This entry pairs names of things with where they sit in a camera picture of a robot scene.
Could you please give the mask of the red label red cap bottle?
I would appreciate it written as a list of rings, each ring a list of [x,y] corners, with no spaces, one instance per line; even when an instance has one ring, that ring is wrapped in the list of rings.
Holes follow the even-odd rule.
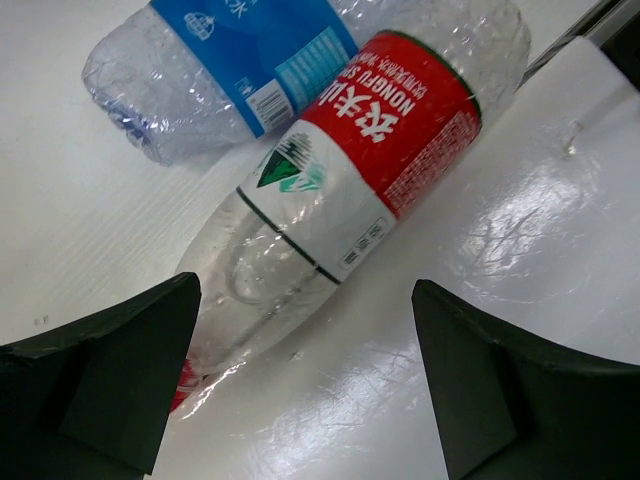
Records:
[[[504,111],[531,32],[512,1],[411,1],[222,201],[187,248],[198,320],[174,397],[312,316]]]

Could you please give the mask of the blue label blue cap bottle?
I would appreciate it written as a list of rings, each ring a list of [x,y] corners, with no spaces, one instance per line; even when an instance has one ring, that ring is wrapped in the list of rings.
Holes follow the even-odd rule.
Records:
[[[288,123],[380,13],[377,1],[152,1],[94,47],[82,79],[136,148],[171,164]]]

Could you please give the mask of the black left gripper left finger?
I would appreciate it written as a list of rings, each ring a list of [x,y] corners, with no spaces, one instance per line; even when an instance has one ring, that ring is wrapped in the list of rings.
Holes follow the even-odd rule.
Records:
[[[152,473],[201,300],[194,273],[1,348],[4,475]]]

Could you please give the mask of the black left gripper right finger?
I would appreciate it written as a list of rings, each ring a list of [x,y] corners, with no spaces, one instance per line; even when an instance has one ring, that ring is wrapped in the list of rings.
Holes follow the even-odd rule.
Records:
[[[412,306],[452,479],[635,479],[639,369],[485,313],[429,280]]]

